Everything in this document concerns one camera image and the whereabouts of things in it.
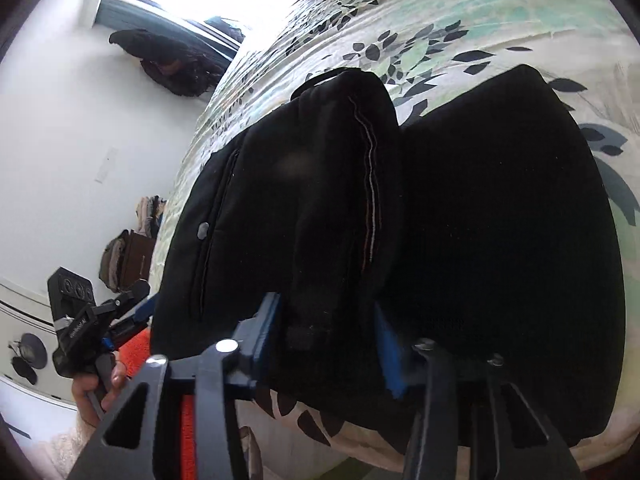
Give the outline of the person's left hand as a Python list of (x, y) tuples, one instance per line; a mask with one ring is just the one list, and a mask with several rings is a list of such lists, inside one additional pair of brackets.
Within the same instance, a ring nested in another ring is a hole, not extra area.
[[(115, 364), (111, 374), (111, 390), (101, 401), (101, 408), (108, 411), (128, 382), (127, 367), (120, 359), (118, 352), (113, 353)], [(77, 374), (72, 381), (72, 396), (80, 418), (89, 426), (96, 427), (100, 423), (99, 413), (90, 400), (90, 393), (99, 387), (100, 378), (93, 374)]]

